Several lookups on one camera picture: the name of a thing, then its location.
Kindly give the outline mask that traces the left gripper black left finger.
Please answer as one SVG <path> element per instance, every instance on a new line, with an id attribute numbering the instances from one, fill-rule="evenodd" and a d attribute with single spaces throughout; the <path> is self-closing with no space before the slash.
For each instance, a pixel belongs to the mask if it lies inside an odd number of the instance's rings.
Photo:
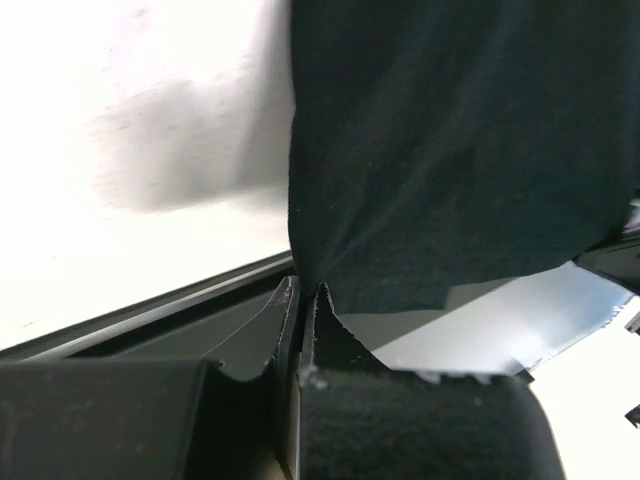
<path id="1" fill-rule="evenodd" d="M 294 478 L 298 297 L 284 278 L 223 338 L 145 326 L 3 360 L 2 477 Z"/>

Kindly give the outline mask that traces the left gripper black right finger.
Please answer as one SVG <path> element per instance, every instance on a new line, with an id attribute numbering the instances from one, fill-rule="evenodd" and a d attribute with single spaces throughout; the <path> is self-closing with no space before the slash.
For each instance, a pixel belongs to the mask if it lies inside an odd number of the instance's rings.
<path id="1" fill-rule="evenodd" d="M 391 370 L 342 324 L 326 285 L 308 307 L 298 379 L 303 479 L 565 476 L 525 382 Z"/>

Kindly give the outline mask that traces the black t-shirt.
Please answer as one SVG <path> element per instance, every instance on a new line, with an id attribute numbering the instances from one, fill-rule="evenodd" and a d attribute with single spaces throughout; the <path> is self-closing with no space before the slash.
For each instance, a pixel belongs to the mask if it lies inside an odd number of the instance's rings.
<path id="1" fill-rule="evenodd" d="M 295 1 L 288 228 L 304 298 L 442 308 L 619 233 L 635 1 Z"/>

